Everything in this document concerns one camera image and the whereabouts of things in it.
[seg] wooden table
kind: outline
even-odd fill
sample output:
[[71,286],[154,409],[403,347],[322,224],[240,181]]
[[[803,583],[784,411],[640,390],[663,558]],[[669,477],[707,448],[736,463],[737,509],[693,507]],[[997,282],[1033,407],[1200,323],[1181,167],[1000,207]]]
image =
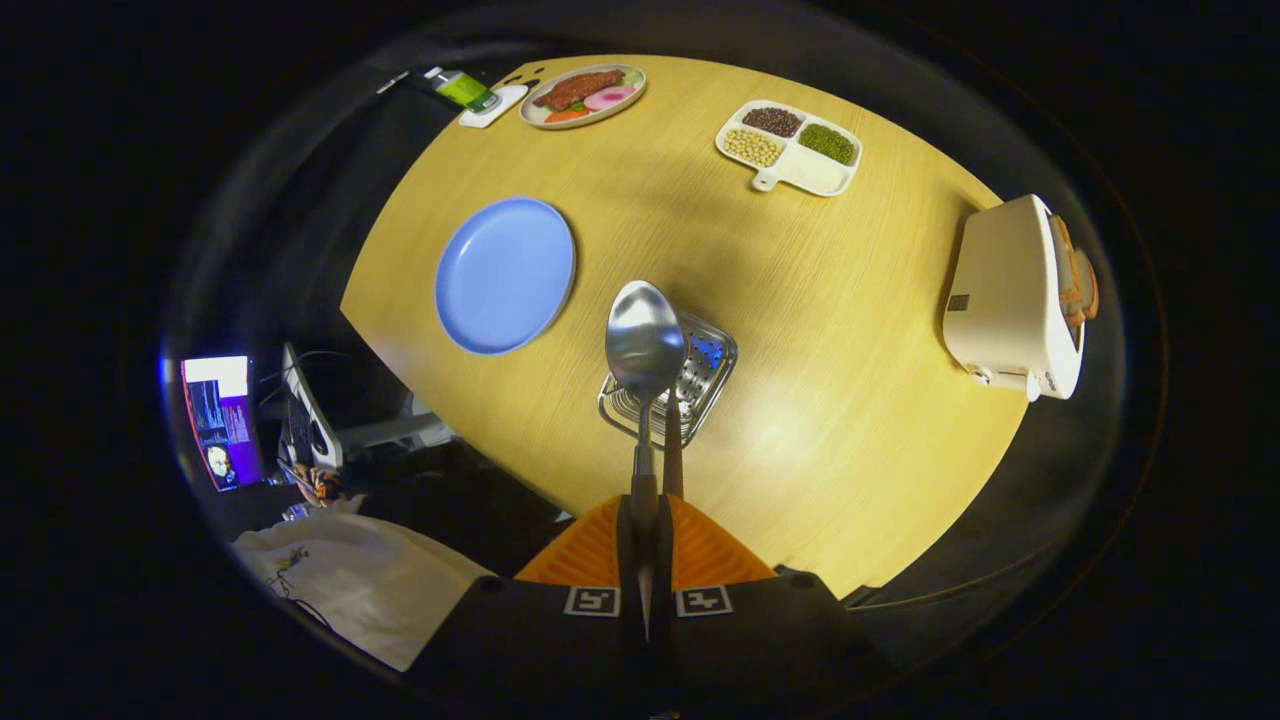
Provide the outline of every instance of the wooden table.
[[[686,500],[765,562],[818,573],[837,597],[888,582],[960,516],[1027,407],[974,384],[942,343],[961,223],[1000,199],[874,113],[754,70],[600,55],[511,74],[550,79],[599,63],[648,74],[644,96],[613,118],[552,132],[517,108],[484,131],[442,132],[369,233],[343,313],[462,437],[579,514],[628,491],[631,438],[599,418],[595,396],[611,302],[648,279],[741,352],[685,451]],[[754,170],[717,152],[724,119],[762,97],[861,138],[844,195],[756,192]],[[436,319],[435,266],[468,215],[512,196],[559,209],[577,277],[545,334],[479,357]]]

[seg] orange gripper pad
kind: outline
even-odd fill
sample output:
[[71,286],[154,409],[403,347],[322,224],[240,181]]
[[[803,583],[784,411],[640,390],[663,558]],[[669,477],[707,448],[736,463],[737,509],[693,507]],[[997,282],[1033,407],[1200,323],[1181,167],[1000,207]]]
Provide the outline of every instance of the orange gripper pad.
[[618,582],[618,505],[614,496],[577,519],[516,574],[548,585],[621,587]]
[[675,550],[671,559],[671,588],[728,585],[776,578],[754,552],[714,520],[684,500],[666,496],[671,505]]

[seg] computer monitor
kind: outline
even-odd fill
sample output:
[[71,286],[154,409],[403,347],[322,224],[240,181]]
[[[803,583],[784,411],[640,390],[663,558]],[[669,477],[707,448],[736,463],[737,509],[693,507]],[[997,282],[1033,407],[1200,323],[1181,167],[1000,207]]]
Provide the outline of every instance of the computer monitor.
[[218,492],[261,482],[262,454],[250,406],[250,359],[197,357],[182,361],[187,416],[205,470]]

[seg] bottle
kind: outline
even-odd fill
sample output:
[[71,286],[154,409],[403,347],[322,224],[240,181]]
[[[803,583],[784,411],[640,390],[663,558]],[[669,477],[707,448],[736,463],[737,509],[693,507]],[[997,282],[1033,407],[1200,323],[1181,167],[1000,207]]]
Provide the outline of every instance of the bottle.
[[498,105],[498,96],[480,85],[480,81],[462,70],[445,70],[439,67],[426,70],[424,78],[431,81],[431,90],[453,100],[472,113],[484,113]]

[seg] toaster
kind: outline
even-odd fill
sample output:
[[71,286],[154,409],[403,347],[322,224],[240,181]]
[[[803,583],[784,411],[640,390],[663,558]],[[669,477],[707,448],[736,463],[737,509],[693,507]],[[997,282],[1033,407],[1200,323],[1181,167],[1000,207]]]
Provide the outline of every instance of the toaster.
[[1036,195],[970,215],[942,316],[947,351],[974,382],[1034,401],[1080,378],[1097,278],[1066,224]]

